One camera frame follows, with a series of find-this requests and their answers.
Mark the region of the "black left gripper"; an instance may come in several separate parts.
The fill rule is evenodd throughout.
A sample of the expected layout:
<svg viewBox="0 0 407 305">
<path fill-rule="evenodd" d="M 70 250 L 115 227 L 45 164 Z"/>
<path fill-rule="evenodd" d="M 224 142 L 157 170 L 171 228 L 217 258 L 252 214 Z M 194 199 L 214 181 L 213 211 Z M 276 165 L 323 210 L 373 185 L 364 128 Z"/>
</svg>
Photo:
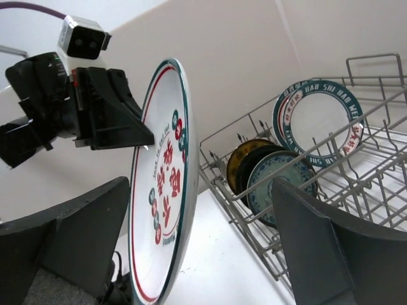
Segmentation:
<svg viewBox="0 0 407 305">
<path fill-rule="evenodd" d="M 155 143 L 123 70 L 79 68 L 78 112 L 71 80 L 55 52 L 21 60 L 5 76 L 24 112 L 4 125 L 5 148 L 51 148 L 57 137 L 78 138 L 79 147 L 92 150 Z"/>
</svg>

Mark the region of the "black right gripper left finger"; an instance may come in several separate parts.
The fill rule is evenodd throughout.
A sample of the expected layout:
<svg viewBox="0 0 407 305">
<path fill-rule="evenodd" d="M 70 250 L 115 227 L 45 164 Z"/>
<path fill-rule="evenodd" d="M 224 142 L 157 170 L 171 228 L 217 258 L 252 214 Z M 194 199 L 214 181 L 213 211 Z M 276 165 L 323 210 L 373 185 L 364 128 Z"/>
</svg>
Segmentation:
<svg viewBox="0 0 407 305">
<path fill-rule="evenodd" d="M 39 275 L 102 295 L 130 194 L 126 177 L 1 224 L 1 304 L 23 304 Z"/>
</svg>

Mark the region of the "blue floral plate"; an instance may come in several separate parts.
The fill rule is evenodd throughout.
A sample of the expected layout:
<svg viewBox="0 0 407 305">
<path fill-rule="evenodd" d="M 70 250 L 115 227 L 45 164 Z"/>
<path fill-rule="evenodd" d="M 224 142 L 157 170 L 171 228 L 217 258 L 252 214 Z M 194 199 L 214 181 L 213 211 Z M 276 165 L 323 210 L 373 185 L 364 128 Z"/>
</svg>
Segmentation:
<svg viewBox="0 0 407 305">
<path fill-rule="evenodd" d="M 266 211 L 273 206 L 274 179 L 281 178 L 299 187 L 314 177 L 314 169 L 307 159 L 289 164 L 298 156 L 290 151 L 273 152 L 262 158 L 249 176 L 247 188 L 251 192 L 247 193 L 248 206 L 253 215 L 258 216 L 258 220 L 268 227 L 277 227 L 274 211 Z"/>
</svg>

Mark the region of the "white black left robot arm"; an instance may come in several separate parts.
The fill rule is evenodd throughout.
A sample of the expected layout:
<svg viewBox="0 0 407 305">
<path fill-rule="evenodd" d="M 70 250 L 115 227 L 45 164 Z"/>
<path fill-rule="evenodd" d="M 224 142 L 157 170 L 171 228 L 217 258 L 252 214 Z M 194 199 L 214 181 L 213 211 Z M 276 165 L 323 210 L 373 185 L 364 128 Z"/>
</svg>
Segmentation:
<svg viewBox="0 0 407 305">
<path fill-rule="evenodd" d="M 151 146 L 123 70 L 77 67 L 70 73 L 55 52 L 7 68 L 25 115 L 1 126 L 1 160 L 16 168 L 52 142 L 72 138 L 92 150 Z"/>
</svg>

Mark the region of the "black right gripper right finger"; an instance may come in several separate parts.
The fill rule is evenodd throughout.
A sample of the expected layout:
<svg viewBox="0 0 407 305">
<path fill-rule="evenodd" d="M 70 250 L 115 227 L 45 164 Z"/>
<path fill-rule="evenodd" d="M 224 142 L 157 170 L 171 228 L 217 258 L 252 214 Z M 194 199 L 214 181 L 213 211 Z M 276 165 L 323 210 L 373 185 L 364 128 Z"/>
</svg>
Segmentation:
<svg viewBox="0 0 407 305">
<path fill-rule="evenodd" d="M 406 233 L 283 179 L 272 202 L 296 304 L 406 304 Z"/>
</svg>

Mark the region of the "white plate red characters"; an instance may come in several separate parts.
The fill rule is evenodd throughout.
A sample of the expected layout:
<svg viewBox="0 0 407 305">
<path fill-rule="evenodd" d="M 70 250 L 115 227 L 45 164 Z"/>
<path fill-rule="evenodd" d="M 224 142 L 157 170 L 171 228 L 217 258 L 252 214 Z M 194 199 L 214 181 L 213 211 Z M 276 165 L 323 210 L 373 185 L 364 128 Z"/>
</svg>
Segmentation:
<svg viewBox="0 0 407 305">
<path fill-rule="evenodd" d="M 130 176 L 128 261 L 134 304 L 163 304 L 190 240 L 199 152 L 188 80 L 168 58 L 154 72 L 141 121 L 154 144 L 136 147 Z"/>
</svg>

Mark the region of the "green red ring plate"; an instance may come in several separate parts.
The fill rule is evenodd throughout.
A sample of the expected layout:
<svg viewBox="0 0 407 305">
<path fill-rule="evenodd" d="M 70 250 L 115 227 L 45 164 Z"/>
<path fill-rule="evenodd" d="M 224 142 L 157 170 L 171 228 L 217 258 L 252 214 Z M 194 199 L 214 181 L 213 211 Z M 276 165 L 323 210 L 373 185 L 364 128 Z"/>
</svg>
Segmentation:
<svg viewBox="0 0 407 305">
<path fill-rule="evenodd" d="M 297 83 L 294 83 L 290 86 L 288 86 L 277 98 L 277 101 L 275 102 L 275 105 L 273 107 L 273 112 L 272 112 L 272 126 L 273 126 L 273 132 L 275 134 L 275 138 L 278 140 L 281 146 L 286 146 L 286 141 L 284 137 L 284 132 L 282 130 L 282 117 L 283 117 L 283 111 L 285 108 L 285 104 L 291 94 L 297 90 L 300 86 L 303 84 L 307 83 L 308 80 L 303 80 Z"/>
</svg>

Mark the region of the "black plate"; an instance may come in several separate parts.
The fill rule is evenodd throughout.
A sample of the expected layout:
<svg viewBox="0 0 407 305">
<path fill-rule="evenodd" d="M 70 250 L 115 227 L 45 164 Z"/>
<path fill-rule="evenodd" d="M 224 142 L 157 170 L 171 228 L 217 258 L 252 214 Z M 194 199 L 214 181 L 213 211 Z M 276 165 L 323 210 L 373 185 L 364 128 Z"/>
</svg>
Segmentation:
<svg viewBox="0 0 407 305">
<path fill-rule="evenodd" d="M 275 144 L 269 144 L 257 147 L 249 152 L 241 161 L 236 173 L 236 191 L 239 195 L 247 189 L 247 183 L 254 167 L 265 157 L 271 153 L 285 151 L 286 148 Z"/>
</svg>

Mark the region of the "yellow patterned plate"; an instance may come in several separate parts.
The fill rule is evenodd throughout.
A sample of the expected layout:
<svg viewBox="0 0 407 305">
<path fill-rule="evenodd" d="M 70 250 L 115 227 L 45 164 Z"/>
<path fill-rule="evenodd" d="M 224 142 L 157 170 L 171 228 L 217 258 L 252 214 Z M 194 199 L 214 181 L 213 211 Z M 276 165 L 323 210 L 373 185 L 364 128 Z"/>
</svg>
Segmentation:
<svg viewBox="0 0 407 305">
<path fill-rule="evenodd" d="M 231 154 L 226 166 L 226 179 L 230 189 L 236 194 L 236 175 L 237 169 L 245 156 L 247 156 L 255 148 L 261 146 L 273 145 L 266 139 L 252 139 L 240 144 Z"/>
</svg>

